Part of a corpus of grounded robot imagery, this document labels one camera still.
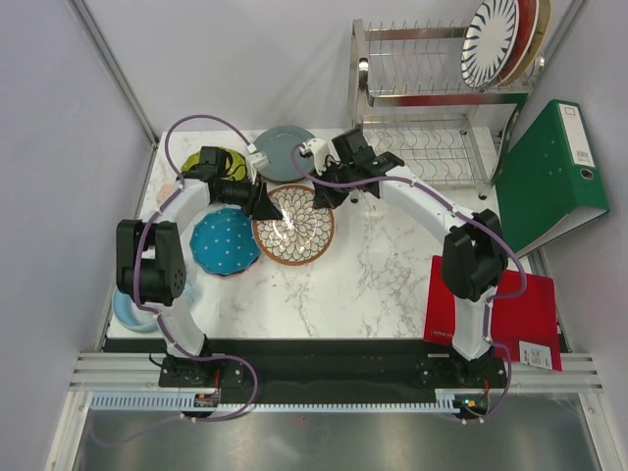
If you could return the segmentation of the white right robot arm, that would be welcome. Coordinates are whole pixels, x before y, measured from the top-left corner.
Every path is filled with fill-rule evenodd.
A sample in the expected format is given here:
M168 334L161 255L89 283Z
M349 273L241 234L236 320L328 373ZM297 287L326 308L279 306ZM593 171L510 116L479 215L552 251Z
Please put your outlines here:
M381 177L354 183L331 183L312 175L306 178L317 187L358 189L369 183L379 188L379 198L400 208L440 243L453 234L455 228L470 224L468 210L459 216L453 213L453 203L430 186L421 183L406 167L395 167ZM452 346L458 354L449 361L449 374L460 386L474 385L485 374L481 358L489 349L488 334L491 297L497 294L497 284L490 281L479 289L478 298L472 294L454 297L455 329Z

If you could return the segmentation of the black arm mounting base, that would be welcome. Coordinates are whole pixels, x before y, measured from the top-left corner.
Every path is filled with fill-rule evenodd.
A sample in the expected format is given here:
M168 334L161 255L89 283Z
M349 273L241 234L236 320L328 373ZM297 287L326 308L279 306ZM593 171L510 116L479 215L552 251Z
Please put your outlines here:
M213 388L247 401L264 395L299 398L425 398L438 389L506 384L493 351L468 362L450 346L424 340L209 340L212 362L166 356L162 388Z

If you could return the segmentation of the red plate with teal flower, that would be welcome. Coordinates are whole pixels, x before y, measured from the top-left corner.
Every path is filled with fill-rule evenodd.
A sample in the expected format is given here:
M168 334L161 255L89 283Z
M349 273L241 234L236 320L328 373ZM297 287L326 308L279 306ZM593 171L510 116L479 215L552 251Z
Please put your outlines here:
M514 81L514 73L523 60L532 41L539 16L538 0L518 0L518 31L512 51L499 74L499 85L508 85Z

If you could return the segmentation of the blue polka dot plate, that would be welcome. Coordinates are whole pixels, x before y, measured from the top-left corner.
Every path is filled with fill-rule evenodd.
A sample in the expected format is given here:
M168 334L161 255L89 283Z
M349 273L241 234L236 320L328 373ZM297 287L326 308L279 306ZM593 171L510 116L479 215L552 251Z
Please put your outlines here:
M230 207L204 216L192 230L189 247L200 268L223 277L245 271L261 254L251 221Z

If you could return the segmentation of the white plate with blue stripes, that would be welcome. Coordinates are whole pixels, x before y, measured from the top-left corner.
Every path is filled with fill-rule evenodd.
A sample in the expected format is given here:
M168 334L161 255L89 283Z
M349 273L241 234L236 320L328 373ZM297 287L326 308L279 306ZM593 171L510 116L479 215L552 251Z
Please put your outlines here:
M468 87L486 88L495 82L514 47L519 18L515 0L481 3L466 29L461 50L461 78Z

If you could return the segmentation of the dark plate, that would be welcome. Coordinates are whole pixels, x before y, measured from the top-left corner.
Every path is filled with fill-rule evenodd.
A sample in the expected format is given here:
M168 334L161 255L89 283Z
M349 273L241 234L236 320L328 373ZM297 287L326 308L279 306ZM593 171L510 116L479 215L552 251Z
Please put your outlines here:
M251 169L245 156L241 156L241 168L237 174L241 182L251 182Z

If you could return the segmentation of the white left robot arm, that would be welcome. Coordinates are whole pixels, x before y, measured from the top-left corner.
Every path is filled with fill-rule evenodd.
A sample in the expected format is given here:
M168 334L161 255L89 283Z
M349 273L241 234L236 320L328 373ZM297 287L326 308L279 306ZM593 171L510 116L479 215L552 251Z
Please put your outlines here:
M206 337L183 299L186 269L181 234L206 207L239 207L254 221L282 218L264 182L232 182L210 171L184 172L158 209L116 228L116 286L139 311L151 315L170 355L184 358L182 375L204 386L215 375L215 362L202 351Z

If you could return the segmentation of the brown-rimmed petal pattern plate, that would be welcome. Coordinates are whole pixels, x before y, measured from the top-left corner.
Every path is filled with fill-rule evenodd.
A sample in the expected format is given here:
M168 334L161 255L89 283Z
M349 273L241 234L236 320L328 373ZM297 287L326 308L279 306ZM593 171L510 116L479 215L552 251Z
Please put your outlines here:
M269 196L282 219L253 222L253 235L260 250L273 261L288 266L320 258L335 235L332 210L316 209L314 189L302 184L278 186Z

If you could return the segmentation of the green polka dot plate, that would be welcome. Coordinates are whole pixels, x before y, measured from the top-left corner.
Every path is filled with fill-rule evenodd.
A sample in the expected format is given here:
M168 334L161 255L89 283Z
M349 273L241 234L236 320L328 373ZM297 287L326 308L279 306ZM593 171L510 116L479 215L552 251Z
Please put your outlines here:
M219 149L227 153L223 179L235 182L245 180L247 178L247 169L244 157L230 148L219 147ZM197 151L188 156L181 166L181 172L189 171L194 165L199 164L200 156L201 151Z

